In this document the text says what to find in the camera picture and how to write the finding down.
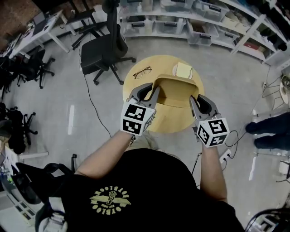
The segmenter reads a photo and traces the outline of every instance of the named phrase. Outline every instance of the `person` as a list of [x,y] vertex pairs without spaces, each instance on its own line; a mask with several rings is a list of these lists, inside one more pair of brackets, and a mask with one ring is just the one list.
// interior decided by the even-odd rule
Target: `person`
[[252,135],[266,135],[254,140],[256,148],[290,150],[290,112],[276,117],[267,118],[258,123],[250,122],[246,125],[246,132]]
[[118,131],[61,186],[68,231],[244,231],[227,203],[216,147],[202,146],[199,190],[186,165],[156,150],[149,133],[128,147],[131,140]]

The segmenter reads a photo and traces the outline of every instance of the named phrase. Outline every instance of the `dark pants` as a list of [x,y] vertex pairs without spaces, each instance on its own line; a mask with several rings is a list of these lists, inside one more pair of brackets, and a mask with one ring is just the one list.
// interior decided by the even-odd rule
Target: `dark pants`
[[290,150],[290,112],[246,126],[250,134],[275,134],[255,139],[256,148]]

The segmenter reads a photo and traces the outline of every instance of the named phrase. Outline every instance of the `gray floor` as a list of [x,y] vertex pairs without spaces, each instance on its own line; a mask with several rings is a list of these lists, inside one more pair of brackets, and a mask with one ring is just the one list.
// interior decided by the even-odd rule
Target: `gray floor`
[[[67,36],[63,42],[69,46],[71,39],[74,41],[75,37]],[[257,112],[264,112],[272,107],[275,95],[262,99],[261,85],[266,79],[271,82],[279,74],[255,58],[242,53],[230,55],[227,49],[218,46],[190,47],[186,40],[178,39],[135,38],[127,40],[127,44],[127,56],[134,56],[137,61],[152,55],[168,54],[191,64],[202,78],[206,96],[216,103],[222,116],[227,118],[230,130],[242,129],[242,133],[245,123],[251,120],[253,108]],[[4,102],[7,106],[18,106],[25,113],[36,112],[32,129],[38,130],[39,134],[33,135],[32,150],[47,150],[49,156],[26,159],[25,163],[44,167],[47,163],[55,162],[69,167],[73,153],[78,154],[77,164],[80,164],[109,136],[89,101],[84,75],[79,68],[79,51],[66,54],[55,43],[47,45],[46,51],[44,60],[50,56],[56,59],[51,65],[55,76],[46,75],[42,90],[38,82],[22,83],[20,87],[14,82]],[[130,61],[117,64],[121,79],[124,80],[132,66]],[[86,75],[92,101],[101,121],[114,134],[119,129],[122,86],[112,72],[103,73],[99,78],[99,86],[95,86],[92,82],[95,75]],[[201,144],[196,142],[191,128],[174,134],[152,135],[161,149],[180,157],[192,170]],[[234,138],[233,133],[228,144]],[[249,180],[255,156],[252,141],[250,135],[245,135],[239,141],[237,154],[233,160],[228,160],[224,171],[228,202],[236,209],[244,226],[256,212],[284,203],[290,187],[275,182],[283,177],[278,174],[279,159],[271,156],[257,157],[253,179]],[[219,147],[220,153],[225,150],[226,146]],[[199,184],[200,160],[194,177]]]

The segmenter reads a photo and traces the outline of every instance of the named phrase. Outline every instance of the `brick wall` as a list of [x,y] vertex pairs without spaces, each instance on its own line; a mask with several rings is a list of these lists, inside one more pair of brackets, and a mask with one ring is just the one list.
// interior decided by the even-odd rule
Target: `brick wall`
[[[79,11],[84,11],[81,0],[73,1]],[[102,0],[87,0],[87,4],[92,8],[100,4]],[[54,11],[64,10],[67,18],[70,17],[72,9],[69,3],[64,3]],[[26,24],[39,13],[39,8],[31,0],[0,0],[0,50],[4,49],[7,42],[2,39],[5,33],[14,34],[19,31],[26,31]]]

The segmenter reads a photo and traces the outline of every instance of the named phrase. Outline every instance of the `eyeglasses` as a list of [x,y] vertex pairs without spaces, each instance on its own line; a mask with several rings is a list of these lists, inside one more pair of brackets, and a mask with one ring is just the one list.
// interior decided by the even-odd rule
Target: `eyeglasses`
[[135,77],[134,79],[139,79],[143,76],[143,74],[148,74],[152,71],[151,67],[147,67],[147,68],[144,68],[142,71],[140,72],[136,72],[133,76]]

